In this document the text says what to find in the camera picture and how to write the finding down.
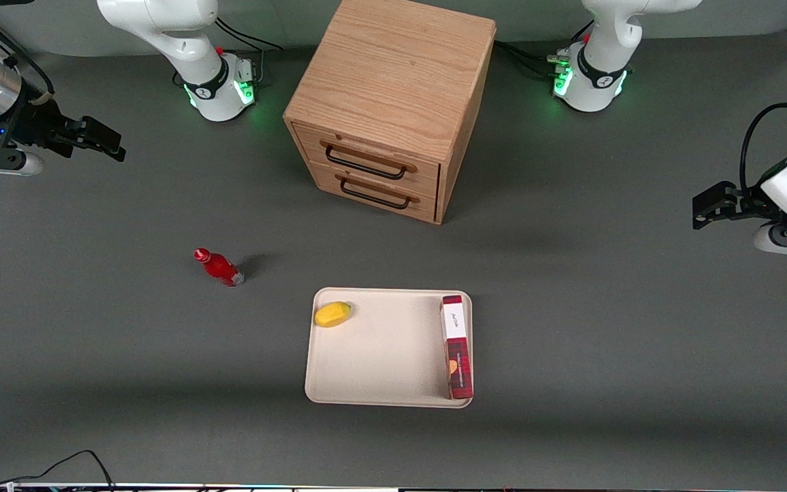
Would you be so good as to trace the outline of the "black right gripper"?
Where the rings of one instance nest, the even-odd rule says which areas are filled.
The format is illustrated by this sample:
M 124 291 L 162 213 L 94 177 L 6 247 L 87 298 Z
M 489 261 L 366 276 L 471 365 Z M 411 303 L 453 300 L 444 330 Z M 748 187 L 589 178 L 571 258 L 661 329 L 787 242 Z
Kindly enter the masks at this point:
M 37 146 L 71 158 L 75 148 L 93 150 L 122 163 L 126 150 L 122 136 L 109 126 L 81 116 L 74 120 L 62 114 L 56 102 L 35 106 L 16 104 L 10 109 L 10 139 L 22 146 Z

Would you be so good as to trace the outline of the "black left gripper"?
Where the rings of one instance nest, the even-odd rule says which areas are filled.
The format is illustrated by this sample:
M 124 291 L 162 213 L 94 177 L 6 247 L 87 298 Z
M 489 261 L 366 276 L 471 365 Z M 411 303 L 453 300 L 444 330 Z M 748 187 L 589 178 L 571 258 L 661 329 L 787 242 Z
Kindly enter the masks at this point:
M 691 199 L 691 228 L 700 230 L 712 222 L 762 219 L 778 221 L 778 205 L 759 186 L 739 188 L 721 181 Z

